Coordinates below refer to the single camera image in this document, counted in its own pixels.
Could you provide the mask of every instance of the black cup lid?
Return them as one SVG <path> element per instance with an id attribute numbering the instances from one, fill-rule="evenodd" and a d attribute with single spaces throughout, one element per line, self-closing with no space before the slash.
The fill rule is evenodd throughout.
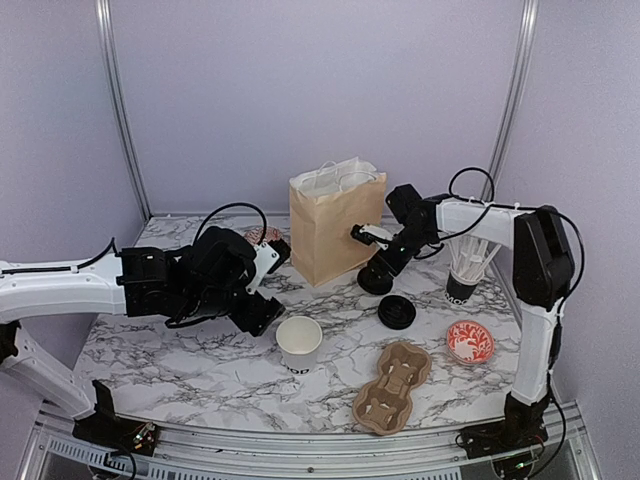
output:
<path id="1" fill-rule="evenodd" d="M 387 327 L 403 330 L 411 325 L 416 318 L 416 307 L 400 295 L 389 295 L 380 302 L 378 317 Z"/>

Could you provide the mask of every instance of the black cup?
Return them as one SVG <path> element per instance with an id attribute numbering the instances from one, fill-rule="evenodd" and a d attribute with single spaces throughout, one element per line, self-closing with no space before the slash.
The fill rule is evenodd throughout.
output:
<path id="1" fill-rule="evenodd" d="M 447 297 L 447 300 L 454 305 L 464 305 L 467 303 L 467 300 L 469 300 L 471 295 L 473 295 L 473 291 L 477 286 L 477 283 L 474 285 L 465 285 L 464 283 L 460 283 L 453 277 L 453 275 L 451 275 L 451 272 L 449 272 L 447 289 L 444 296 Z"/>

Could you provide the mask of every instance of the small bowl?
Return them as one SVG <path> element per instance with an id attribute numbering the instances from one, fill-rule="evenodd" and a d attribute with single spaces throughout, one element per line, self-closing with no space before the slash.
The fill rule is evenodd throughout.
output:
<path id="1" fill-rule="evenodd" d="M 244 234 L 244 238 L 251 244 L 256 245 L 258 240 L 262 236 L 262 227 L 256 227 L 249 230 Z M 280 240 L 282 238 L 282 232 L 275 227 L 267 227 L 267 233 L 264 236 L 264 241 L 269 243 L 274 240 Z"/>
<path id="2" fill-rule="evenodd" d="M 485 363 L 495 351 L 491 332 L 471 320 L 462 320 L 449 327 L 447 346 L 453 358 L 464 365 Z"/>

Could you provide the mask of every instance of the white wall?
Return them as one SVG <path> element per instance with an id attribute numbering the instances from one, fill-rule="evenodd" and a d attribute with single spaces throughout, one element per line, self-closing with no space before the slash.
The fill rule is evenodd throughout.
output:
<path id="1" fill-rule="evenodd" d="M 289 177 L 361 155 L 446 189 L 488 166 L 522 1 L 114 0 L 118 60 L 156 212 L 288 211 Z"/>
<path id="2" fill-rule="evenodd" d="M 498 199 L 553 204 L 584 236 L 556 381 L 606 479 L 640 470 L 639 180 L 640 2 L 542 1 Z"/>
<path id="3" fill-rule="evenodd" d="M 89 257 L 142 228 L 109 103 L 93 2 L 0 2 L 0 258 Z M 93 316 L 23 325 L 73 365 Z M 41 398 L 0 375 L 0 478 Z"/>

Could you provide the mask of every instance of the paper bag handle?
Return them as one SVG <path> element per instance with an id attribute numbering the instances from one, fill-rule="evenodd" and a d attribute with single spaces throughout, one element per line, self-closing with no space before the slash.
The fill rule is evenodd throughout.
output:
<path id="1" fill-rule="evenodd" d="M 342 180 L 344 180 L 345 177 L 348 177 L 349 175 L 356 175 L 356 174 L 364 174 L 364 175 L 369 175 L 373 180 L 376 179 L 376 176 L 371 173 L 371 172 L 349 172 L 349 173 L 345 173 L 344 175 L 342 175 L 339 179 L 338 179 L 338 187 L 340 187 L 340 191 L 344 192 L 344 185 L 342 185 Z"/>
<path id="2" fill-rule="evenodd" d="M 337 167 L 338 164 L 336 162 L 334 162 L 333 160 L 329 160 L 328 162 L 324 162 L 322 165 L 320 165 L 320 168 L 318 170 L 316 170 L 316 175 L 313 177 L 313 188 L 317 188 L 318 187 L 318 177 L 320 176 L 320 174 L 322 173 L 322 170 L 324 170 L 325 168 L 327 168 L 327 165 L 332 164 L 332 167 Z M 338 169 L 336 168 L 335 170 L 335 174 L 338 175 Z"/>

